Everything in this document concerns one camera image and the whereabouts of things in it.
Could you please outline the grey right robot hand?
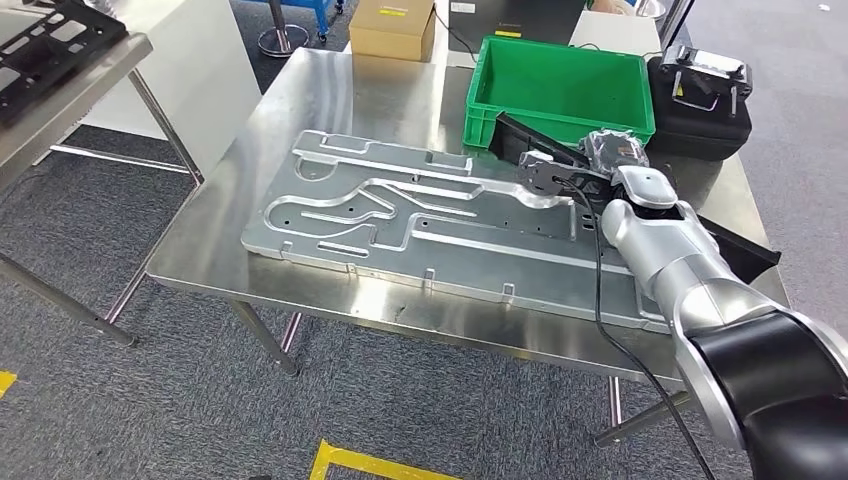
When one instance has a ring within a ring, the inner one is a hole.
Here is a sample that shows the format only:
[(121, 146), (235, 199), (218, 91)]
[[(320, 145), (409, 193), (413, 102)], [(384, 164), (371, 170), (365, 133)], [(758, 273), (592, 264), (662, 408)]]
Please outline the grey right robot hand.
[(589, 169), (611, 177), (620, 166), (649, 166), (641, 142), (631, 131), (600, 129), (589, 132), (578, 143), (578, 150), (589, 161)]

